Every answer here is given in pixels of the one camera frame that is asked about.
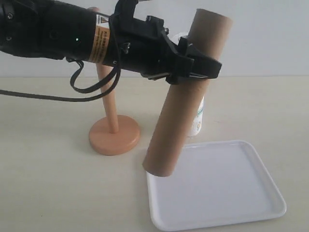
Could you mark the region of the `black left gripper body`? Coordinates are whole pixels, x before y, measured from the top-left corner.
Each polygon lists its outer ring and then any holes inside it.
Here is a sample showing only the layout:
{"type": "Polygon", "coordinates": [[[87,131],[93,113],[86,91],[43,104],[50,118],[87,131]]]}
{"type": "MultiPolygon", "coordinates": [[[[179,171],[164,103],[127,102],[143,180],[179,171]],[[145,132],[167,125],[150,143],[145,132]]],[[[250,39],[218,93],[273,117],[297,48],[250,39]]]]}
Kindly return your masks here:
{"type": "Polygon", "coordinates": [[[124,70],[140,73],[170,84],[187,79],[194,60],[177,49],[169,38],[164,20],[152,15],[140,20],[134,17],[137,0],[119,0],[110,16],[110,61],[124,70]]]}

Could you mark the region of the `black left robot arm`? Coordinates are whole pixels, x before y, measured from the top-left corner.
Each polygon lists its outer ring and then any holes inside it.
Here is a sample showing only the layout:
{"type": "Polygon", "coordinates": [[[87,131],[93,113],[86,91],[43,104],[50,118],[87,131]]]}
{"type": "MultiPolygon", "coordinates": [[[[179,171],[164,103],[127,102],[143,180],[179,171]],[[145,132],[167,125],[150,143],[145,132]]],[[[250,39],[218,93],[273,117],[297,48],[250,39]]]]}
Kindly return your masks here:
{"type": "Polygon", "coordinates": [[[73,59],[119,66],[150,80],[214,79],[221,63],[187,38],[172,42],[161,18],[134,17],[137,1],[105,15],[57,0],[3,0],[0,49],[23,58],[73,59]]]}

